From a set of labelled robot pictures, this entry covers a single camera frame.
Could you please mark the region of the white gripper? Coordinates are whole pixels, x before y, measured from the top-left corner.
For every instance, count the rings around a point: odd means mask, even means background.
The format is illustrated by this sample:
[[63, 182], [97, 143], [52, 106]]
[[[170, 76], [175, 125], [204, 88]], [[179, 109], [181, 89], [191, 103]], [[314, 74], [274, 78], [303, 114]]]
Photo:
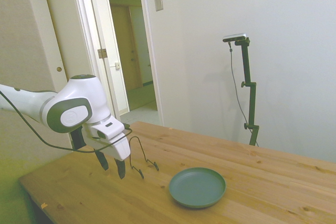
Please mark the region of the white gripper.
[[124, 127], [105, 125], [84, 126], [86, 132], [86, 143], [96, 150], [95, 155], [104, 170], [109, 169], [108, 161], [104, 155], [113, 156], [117, 166], [120, 179], [125, 177], [125, 159], [130, 155], [130, 147], [125, 136]]

